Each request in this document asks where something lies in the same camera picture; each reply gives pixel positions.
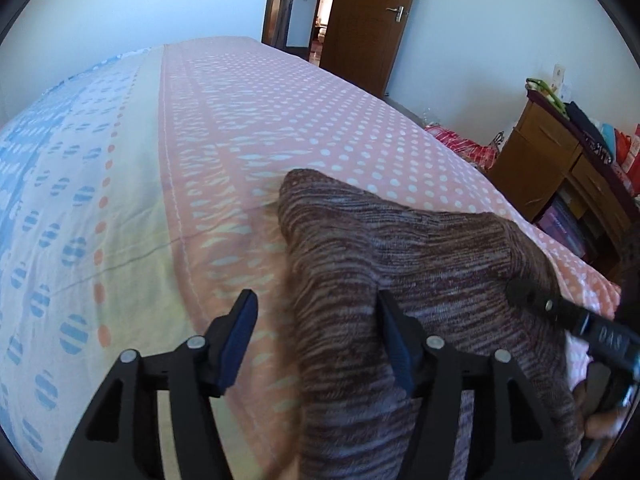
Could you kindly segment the person's right hand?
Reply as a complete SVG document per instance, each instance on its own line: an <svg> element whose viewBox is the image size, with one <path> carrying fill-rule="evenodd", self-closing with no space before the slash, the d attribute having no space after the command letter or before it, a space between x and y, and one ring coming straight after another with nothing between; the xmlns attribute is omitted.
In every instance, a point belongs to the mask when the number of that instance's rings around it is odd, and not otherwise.
<svg viewBox="0 0 640 480"><path fill-rule="evenodd" d="M586 403L586 382L583 380L573 390L578 407L578 425L584 436L592 440L614 439L620 433L629 412L628 406L620 406L607 413L593 413L585 417L582 408Z"/></svg>

